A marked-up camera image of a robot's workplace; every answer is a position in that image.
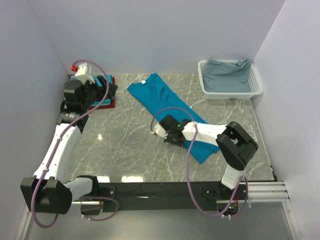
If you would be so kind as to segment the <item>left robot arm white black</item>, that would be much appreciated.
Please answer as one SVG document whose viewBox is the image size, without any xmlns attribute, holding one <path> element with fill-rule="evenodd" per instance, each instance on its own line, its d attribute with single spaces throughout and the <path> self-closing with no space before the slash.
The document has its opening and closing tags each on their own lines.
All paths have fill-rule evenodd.
<svg viewBox="0 0 320 240">
<path fill-rule="evenodd" d="M 33 176 L 23 178 L 20 184 L 32 214 L 64 215 L 78 199 L 103 198 L 97 176 L 79 175 L 63 183 L 68 160 L 89 118 L 86 113 L 98 105 L 106 90 L 109 91 L 107 97 L 113 100 L 118 88 L 112 75 L 94 76 L 93 80 L 82 83 L 72 77 L 64 85 L 64 99 L 50 147 Z"/>
</svg>

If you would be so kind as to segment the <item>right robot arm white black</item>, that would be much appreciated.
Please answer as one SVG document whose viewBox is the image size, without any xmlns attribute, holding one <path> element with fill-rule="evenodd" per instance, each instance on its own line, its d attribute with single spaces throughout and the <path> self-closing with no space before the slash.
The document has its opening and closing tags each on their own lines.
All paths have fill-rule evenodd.
<svg viewBox="0 0 320 240">
<path fill-rule="evenodd" d="M 237 194 L 236 185 L 259 149 L 256 141 L 235 121 L 227 125 L 199 123 L 190 119 L 179 122 L 167 115 L 155 124 L 153 130 L 165 143 L 183 146 L 194 140 L 195 143 L 217 146 L 227 162 L 219 187 L 221 197 L 226 200 Z"/>
</svg>

